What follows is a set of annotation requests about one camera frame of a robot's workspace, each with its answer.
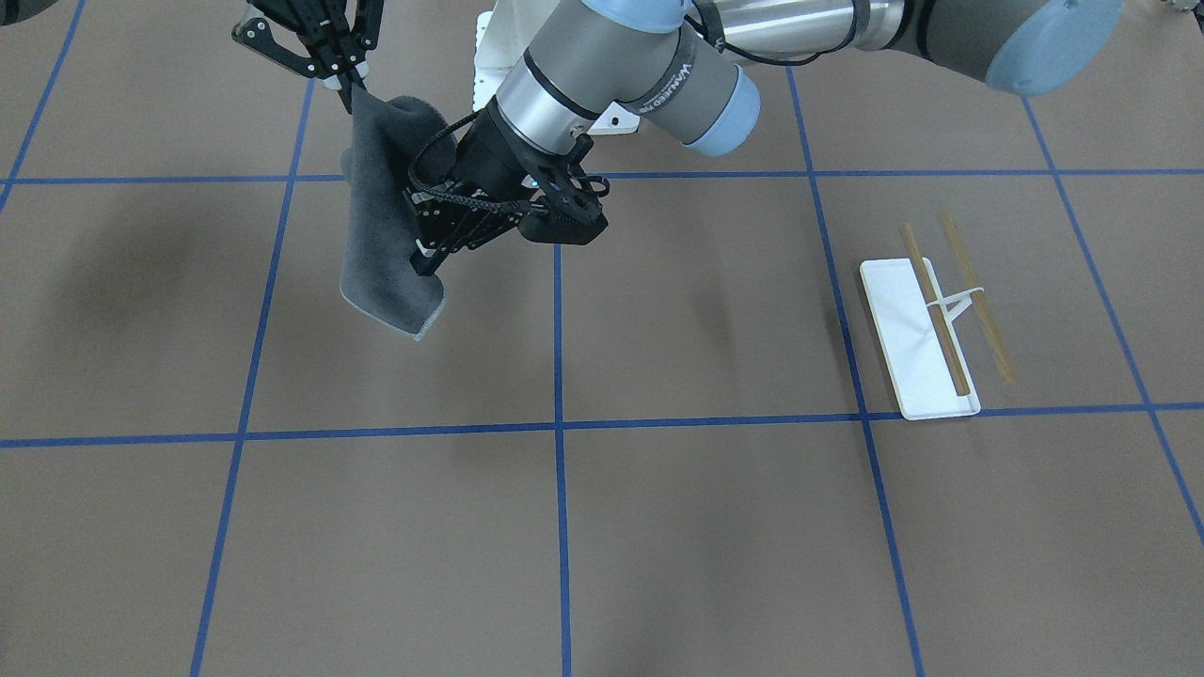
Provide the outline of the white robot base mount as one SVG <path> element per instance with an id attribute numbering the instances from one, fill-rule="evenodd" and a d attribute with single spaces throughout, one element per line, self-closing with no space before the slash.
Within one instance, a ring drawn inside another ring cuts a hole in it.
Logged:
<path id="1" fill-rule="evenodd" d="M 586 133 L 633 134 L 641 117 L 621 111 L 620 90 L 645 34 L 585 1 L 498 1 L 478 18 L 474 108 L 495 102 L 519 136 L 566 154 Z"/>

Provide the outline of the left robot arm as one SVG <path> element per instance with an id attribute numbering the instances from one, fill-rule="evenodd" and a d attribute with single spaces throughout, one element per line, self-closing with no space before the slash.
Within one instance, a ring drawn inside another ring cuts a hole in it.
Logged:
<path id="1" fill-rule="evenodd" d="M 619 107 L 685 149 L 722 157 L 752 133 L 761 96 L 744 63 L 810 65 L 899 51 L 988 89 L 1041 96 L 1084 71 L 1121 1 L 559 1 L 485 107 L 458 120 L 452 167 L 411 167 L 411 264 L 515 228 L 531 243 L 588 245 L 607 226 L 607 179 L 583 171 L 590 129 Z"/>

